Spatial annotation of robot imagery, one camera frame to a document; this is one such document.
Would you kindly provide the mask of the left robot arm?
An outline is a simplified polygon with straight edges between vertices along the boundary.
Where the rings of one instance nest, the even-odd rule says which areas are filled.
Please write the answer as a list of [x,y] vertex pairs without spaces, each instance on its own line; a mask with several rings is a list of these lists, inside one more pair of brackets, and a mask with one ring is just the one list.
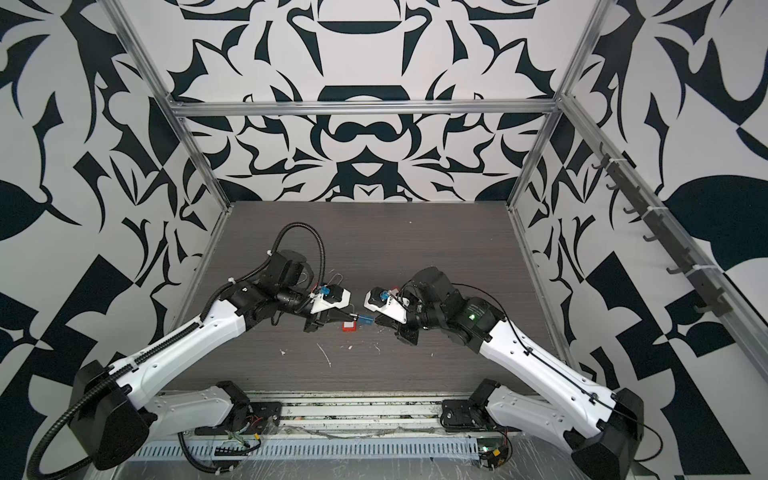
[[144,444],[198,428],[238,435],[252,427],[252,402],[232,381],[163,396],[162,390],[206,355],[264,320],[283,314],[304,319],[305,331],[341,321],[351,294],[325,280],[326,249],[319,232],[291,222],[278,233],[265,261],[228,279],[199,315],[165,337],[103,366],[76,374],[69,408],[31,453],[30,479],[63,479],[94,466],[109,470]]

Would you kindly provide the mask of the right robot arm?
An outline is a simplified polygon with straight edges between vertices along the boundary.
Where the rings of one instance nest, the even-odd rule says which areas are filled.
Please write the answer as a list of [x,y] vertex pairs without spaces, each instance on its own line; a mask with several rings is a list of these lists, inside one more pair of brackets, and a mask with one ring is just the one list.
[[637,452],[649,429],[641,397],[578,373],[526,336],[490,294],[477,289],[465,296],[460,289],[444,272],[428,267],[398,291],[373,288],[364,305],[401,342],[417,345],[421,332],[439,329],[539,394],[525,399],[498,382],[483,381],[471,400],[495,426],[560,448],[590,479],[627,478],[641,461]]

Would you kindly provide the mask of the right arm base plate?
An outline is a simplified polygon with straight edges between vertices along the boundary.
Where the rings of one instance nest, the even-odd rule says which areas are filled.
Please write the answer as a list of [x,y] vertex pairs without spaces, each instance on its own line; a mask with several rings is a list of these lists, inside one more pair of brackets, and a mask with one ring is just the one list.
[[439,416],[441,427],[451,433],[506,431],[520,432],[520,429],[503,426],[468,399],[448,399],[441,402]]

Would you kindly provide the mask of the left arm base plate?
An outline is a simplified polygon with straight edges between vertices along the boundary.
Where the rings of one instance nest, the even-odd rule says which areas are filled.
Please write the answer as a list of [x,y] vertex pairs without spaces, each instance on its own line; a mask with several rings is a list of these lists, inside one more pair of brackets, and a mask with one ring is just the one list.
[[280,425],[283,404],[279,401],[251,402],[248,407],[235,406],[225,420],[214,427],[199,427],[197,436],[264,434]]

